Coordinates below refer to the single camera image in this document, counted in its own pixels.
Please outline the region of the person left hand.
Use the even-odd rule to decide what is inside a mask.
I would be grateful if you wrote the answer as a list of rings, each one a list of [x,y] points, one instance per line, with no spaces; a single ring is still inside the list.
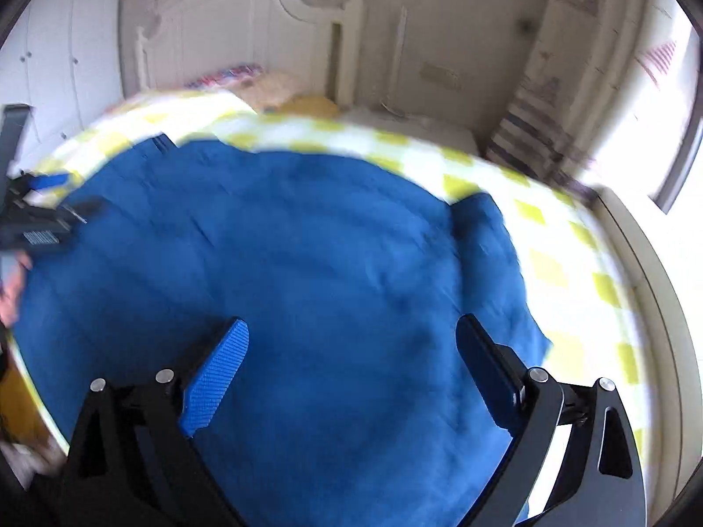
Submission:
[[[20,299],[25,288],[27,272],[32,269],[32,259],[26,252],[13,257],[10,272],[1,280],[0,318],[5,327],[11,327],[19,317]]]

